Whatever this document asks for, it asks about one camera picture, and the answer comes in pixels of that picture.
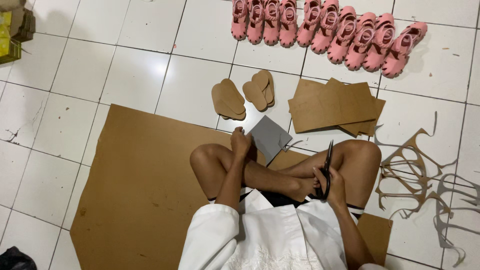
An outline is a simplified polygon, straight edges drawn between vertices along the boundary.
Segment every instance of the black bag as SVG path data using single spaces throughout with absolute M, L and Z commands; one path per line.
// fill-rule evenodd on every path
M 0 255 L 0 270 L 36 270 L 36 264 L 32 258 L 12 246 Z

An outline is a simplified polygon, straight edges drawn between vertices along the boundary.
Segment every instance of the scrap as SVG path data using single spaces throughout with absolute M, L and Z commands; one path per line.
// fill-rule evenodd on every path
M 382 163 L 381 163 L 382 174 L 380 176 L 379 183 L 378 183 L 378 186 L 377 186 L 375 192 L 378 193 L 378 195 L 379 195 L 378 205 L 383 210 L 385 210 L 385 207 L 382 204 L 382 198 L 384 198 L 384 197 L 412 198 L 412 199 L 415 199 L 415 200 L 418 201 L 419 204 L 416 208 L 413 208 L 413 209 L 398 209 L 398 210 L 394 211 L 392 213 L 392 215 L 390 216 L 389 220 L 391 220 L 392 217 L 398 212 L 403 212 L 404 215 L 402 215 L 400 213 L 400 216 L 403 219 L 407 219 L 414 212 L 418 212 L 420 210 L 420 208 L 423 206 L 423 204 L 425 203 L 425 201 L 427 201 L 428 199 L 431 199 L 431 198 L 435 199 L 436 200 L 436 215 L 433 218 L 433 223 L 434 223 L 435 229 L 437 230 L 438 239 L 439 239 L 439 242 L 440 242 L 440 247 L 450 248 L 450 249 L 455 250 L 458 253 L 457 262 L 453 265 L 453 267 L 456 267 L 465 259 L 466 253 L 462 248 L 454 246 L 454 244 L 451 241 L 449 241 L 446 238 L 446 236 L 444 236 L 442 234 L 444 229 L 452 227 L 452 228 L 461 229 L 461 230 L 471 232 L 471 233 L 475 233 L 475 234 L 479 234 L 479 235 L 480 235 L 480 232 L 477 232 L 477 231 L 474 231 L 474 230 L 471 230 L 471 229 L 468 229 L 468 228 L 465 228 L 465 227 L 461 227 L 461 226 L 458 226 L 458 225 L 455 225 L 455 224 L 449 224 L 449 223 L 443 222 L 440 219 L 440 216 L 444 215 L 444 214 L 448 214 L 448 218 L 452 219 L 453 216 L 454 216 L 452 210 L 470 210 L 470 211 L 474 211 L 474 212 L 477 212 L 477 213 L 480 214 L 480 209 L 464 208 L 464 207 L 461 207 L 461 208 L 448 207 L 447 204 L 445 203 L 445 201 L 441 198 L 441 195 L 445 192 L 459 193 L 459 194 L 462 194 L 462 195 L 465 195 L 465 196 L 471 198 L 471 200 L 470 199 L 462 199 L 462 200 L 464 200 L 464 201 L 466 201 L 466 202 L 468 202 L 468 203 L 470 203 L 474 206 L 478 206 L 478 205 L 480 205 L 480 185 L 477 185 L 473 182 L 470 182 L 470 181 L 462 178 L 459 175 L 456 175 L 456 174 L 453 174 L 453 173 L 447 173 L 447 174 L 443 175 L 442 178 L 440 179 L 440 183 L 438 185 L 437 192 L 431 191 L 427 195 L 428 190 L 432 187 L 432 185 L 429 184 L 428 182 L 431 179 L 442 175 L 443 174 L 442 169 L 444 167 L 449 166 L 449 165 L 453 165 L 457 161 L 457 160 L 455 160 L 452 163 L 448 163 L 448 164 L 445 164 L 445 165 L 440 165 L 439 163 L 435 162 L 432 158 L 427 156 L 425 153 L 423 153 L 418 148 L 417 142 L 416 142 L 417 136 L 419 134 L 426 134 L 430 137 L 434 136 L 435 135 L 435 130 L 436 130 L 436 125 L 437 125 L 437 112 L 435 112 L 435 122 L 434 122 L 434 126 L 433 126 L 432 135 L 428 134 L 423 128 L 421 128 L 409 140 L 407 140 L 402 145 L 392 145 L 392 144 L 381 143 L 378 140 L 377 136 L 374 137 L 374 142 L 378 146 L 391 146 L 391 147 L 397 147 L 398 148 L 395 152 L 393 152 L 390 156 L 388 156 L 385 160 L 382 161 Z M 381 125 L 375 127 L 375 133 L 380 127 L 381 127 Z M 408 150 L 413 151 L 416 154 L 417 158 L 414 159 L 414 160 L 407 159 L 403 154 L 404 149 L 408 149 Z M 393 161 L 394 158 L 400 158 L 401 160 Z M 428 159 L 429 161 L 431 161 L 433 164 L 435 164 L 437 166 L 436 175 L 427 176 L 427 171 L 426 171 L 426 167 L 425 167 L 424 158 Z M 412 177 L 401 176 L 401 175 L 396 174 L 395 171 L 392 169 L 392 166 L 404 165 L 404 164 L 408 165 L 409 169 L 411 170 L 411 173 L 414 176 L 412 176 Z M 470 183 L 474 187 L 474 189 L 476 190 L 477 195 L 473 196 L 473 195 L 470 195 L 468 193 L 462 192 L 460 190 L 447 188 L 444 185 L 444 181 L 445 181 L 445 178 L 448 177 L 448 176 L 455 176 L 455 177 L 458 177 L 458 178 Z M 384 180 L 386 178 L 397 179 L 409 191 L 409 193 L 395 194 L 395 193 L 384 193 L 384 192 L 382 192 L 381 189 L 380 189 L 380 183 L 381 183 L 382 180 Z M 411 186 L 411 184 L 416 184 L 416 185 L 419 186 L 419 188 L 415 188 L 415 187 Z

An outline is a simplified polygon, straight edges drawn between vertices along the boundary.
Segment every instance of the cardboard scrap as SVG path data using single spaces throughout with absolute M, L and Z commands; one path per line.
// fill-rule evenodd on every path
M 111 105 L 70 231 L 83 270 L 178 268 L 192 216 L 208 203 L 189 163 L 207 143 L 230 148 L 230 135 Z M 308 157 L 281 151 L 269 168 Z M 263 154 L 256 160 L 264 164 Z M 373 257 L 385 258 L 389 234 L 377 233 L 388 230 L 385 219 L 366 217 L 360 233 Z
M 300 79 L 288 101 L 295 132 L 340 126 L 352 135 L 373 135 L 384 105 L 367 83 L 345 85 L 331 78 L 327 84 Z
M 245 94 L 245 99 L 253 103 L 259 111 L 264 111 L 267 107 L 274 106 L 275 90 L 272 74 L 268 70 L 261 70 L 254 74 L 252 81 L 243 85 L 243 93 Z
M 231 80 L 224 79 L 221 83 L 213 86 L 212 100 L 215 112 L 222 115 L 224 119 L 245 119 L 246 112 L 243 105 L 245 100 Z

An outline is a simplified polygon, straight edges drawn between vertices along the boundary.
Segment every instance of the black scissors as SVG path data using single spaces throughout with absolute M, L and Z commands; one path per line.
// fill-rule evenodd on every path
M 325 179 L 327 180 L 327 186 L 325 189 L 325 193 L 323 192 L 322 188 L 316 188 L 315 191 L 317 193 L 317 198 L 319 200 L 325 201 L 328 197 L 328 192 L 330 191 L 330 162 L 332 161 L 332 148 L 333 148 L 333 140 L 330 142 L 330 146 L 328 147 L 327 157 L 325 159 L 325 165 L 323 168 L 320 169 L 322 174 L 324 175 Z

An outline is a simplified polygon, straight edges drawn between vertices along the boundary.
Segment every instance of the pink sandal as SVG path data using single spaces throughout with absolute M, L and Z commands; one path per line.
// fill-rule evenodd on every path
M 247 1 L 233 1 L 232 36 L 242 40 L 247 35 Z
M 344 64 L 348 69 L 358 70 L 361 67 L 367 54 L 368 46 L 370 46 L 373 40 L 375 21 L 376 16 L 372 12 L 365 13 L 357 20 L 357 34 L 345 57 Z
M 363 61 L 363 68 L 366 71 L 378 70 L 387 55 L 388 50 L 393 44 L 395 37 L 394 19 L 390 13 L 385 13 L 377 18 L 375 23 L 375 34 L 372 46 L 367 52 Z
M 273 45 L 280 37 L 280 10 L 277 0 L 265 0 L 265 44 Z
M 339 30 L 328 48 L 328 59 L 334 64 L 339 64 L 347 55 L 348 48 L 357 29 L 357 14 L 351 6 L 340 10 Z
M 310 47 L 314 53 L 324 53 L 332 42 L 338 26 L 338 0 L 325 0 L 320 10 L 320 28 Z
M 265 16 L 263 0 L 248 0 L 248 12 L 250 25 L 247 29 L 247 37 L 248 41 L 255 45 L 262 41 Z
M 297 42 L 300 47 L 306 47 L 312 42 L 315 28 L 320 21 L 320 3 L 317 0 L 305 0 L 303 7 L 305 18 L 297 33 Z
M 383 76 L 393 78 L 403 71 L 408 55 L 413 47 L 425 36 L 427 28 L 426 23 L 416 22 L 403 30 L 400 36 L 393 42 L 390 53 L 385 57 L 385 62 L 382 66 Z
M 280 45 L 290 47 L 295 43 L 297 33 L 297 2 L 295 0 L 282 0 L 280 3 Z

